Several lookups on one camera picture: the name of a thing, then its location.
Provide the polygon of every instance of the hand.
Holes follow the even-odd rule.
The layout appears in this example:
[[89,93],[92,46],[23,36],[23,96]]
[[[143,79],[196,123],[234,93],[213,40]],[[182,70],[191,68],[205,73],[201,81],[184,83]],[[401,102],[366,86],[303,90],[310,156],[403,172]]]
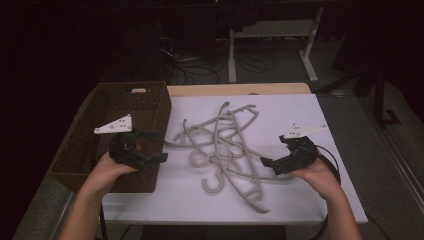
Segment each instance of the hand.
[[113,183],[119,176],[135,171],[137,169],[116,163],[110,158],[109,152],[106,152],[88,176],[80,192],[102,198],[112,189]]
[[292,171],[288,175],[305,180],[324,200],[334,200],[343,191],[336,177],[319,158],[307,168]]

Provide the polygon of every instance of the dark background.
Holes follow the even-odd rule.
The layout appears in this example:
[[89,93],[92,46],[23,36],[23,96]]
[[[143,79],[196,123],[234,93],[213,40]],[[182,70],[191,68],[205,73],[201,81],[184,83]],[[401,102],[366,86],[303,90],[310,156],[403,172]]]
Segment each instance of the dark background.
[[[216,26],[215,10],[105,10],[112,2],[0,3],[1,239],[12,238],[80,104],[99,82],[168,82],[172,63],[159,50],[161,35],[179,47],[207,51],[228,33]],[[148,3],[118,2],[113,7]],[[378,59],[386,78],[424,119],[418,2],[359,1],[355,8],[327,8],[319,34],[340,38],[350,28],[335,68],[350,72]]]

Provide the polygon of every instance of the black cable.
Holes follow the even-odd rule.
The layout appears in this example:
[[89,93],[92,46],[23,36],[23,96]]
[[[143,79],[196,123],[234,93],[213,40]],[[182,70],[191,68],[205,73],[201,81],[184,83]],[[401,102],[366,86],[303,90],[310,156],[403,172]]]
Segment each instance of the black cable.
[[326,151],[328,154],[330,154],[330,156],[333,158],[334,162],[336,163],[336,169],[337,169],[337,172],[339,172],[339,163],[337,162],[337,159],[334,157],[334,155],[333,155],[330,151],[328,151],[327,149],[325,149],[325,148],[323,148],[323,147],[321,147],[321,146],[315,145],[315,147],[317,147],[317,148],[321,148],[322,150],[324,150],[324,151]]
[[[330,151],[328,151],[327,149],[325,149],[325,148],[323,148],[323,147],[321,147],[321,146],[315,145],[315,147],[323,149],[323,150],[324,150],[324,151],[326,151],[328,154],[330,154],[330,156],[334,159],[334,162],[336,163],[336,170],[337,170],[337,173],[335,173],[335,172],[333,172],[333,171],[332,171],[332,172],[333,172],[333,174],[334,174],[334,177],[336,177],[336,179],[338,179],[338,180],[339,180],[339,183],[340,183],[340,177],[336,176],[336,174],[338,174],[338,173],[339,173],[339,164],[337,163],[337,160],[336,160],[336,158],[334,157],[334,155],[333,155]],[[317,234],[315,234],[315,236],[313,236],[313,237],[311,238],[311,240],[317,240],[317,239],[320,239],[320,238],[322,237],[322,235],[324,234],[325,230],[327,230],[327,226],[328,226],[328,214],[327,214],[327,216],[325,217],[324,222],[322,223],[322,226],[321,226],[321,228],[319,229],[318,233],[317,233]]]
[[106,230],[105,214],[103,212],[103,203],[100,205],[100,229],[102,230],[103,240],[108,240],[107,230]]
[[130,231],[132,225],[128,225],[128,227],[125,229],[124,233],[122,233],[121,238],[119,240],[124,240],[125,236],[127,235],[128,231]]
[[373,217],[371,217],[368,213],[365,213],[365,216],[367,216],[367,218],[368,218],[369,220],[371,220],[371,222],[372,222],[372,223],[374,223],[374,224],[375,224],[375,226],[377,226],[377,228],[380,230],[380,232],[384,235],[384,237],[385,237],[387,240],[390,240],[389,235],[387,235],[386,231],[384,231],[384,229],[381,227],[381,225],[380,225],[380,224],[378,224],[378,223],[377,223],[377,221],[376,221]]

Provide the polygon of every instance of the metal frame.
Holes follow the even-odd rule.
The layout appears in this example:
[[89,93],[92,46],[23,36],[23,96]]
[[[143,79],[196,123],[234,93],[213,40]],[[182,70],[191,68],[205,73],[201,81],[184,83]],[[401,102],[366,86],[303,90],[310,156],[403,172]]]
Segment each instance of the metal frame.
[[245,28],[243,32],[234,32],[230,29],[230,50],[228,57],[228,80],[237,83],[236,66],[234,59],[234,39],[246,37],[287,37],[307,36],[308,40],[303,50],[299,51],[300,58],[309,81],[318,82],[318,77],[309,60],[309,54],[314,43],[324,7],[319,7],[312,20],[260,21],[255,26]]

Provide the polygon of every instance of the brown basket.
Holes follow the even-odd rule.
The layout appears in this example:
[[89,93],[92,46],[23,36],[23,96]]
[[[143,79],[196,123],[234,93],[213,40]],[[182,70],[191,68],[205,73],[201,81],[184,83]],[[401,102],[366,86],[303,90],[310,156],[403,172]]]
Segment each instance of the brown basket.
[[[86,98],[63,140],[49,174],[78,192],[91,169],[94,129],[131,114],[133,128],[140,131],[158,130],[160,136],[143,141],[147,154],[162,152],[171,99],[165,82],[101,83]],[[107,151],[115,134],[98,135],[96,159]],[[153,192],[159,165],[148,164],[143,170],[117,179],[111,192]]]

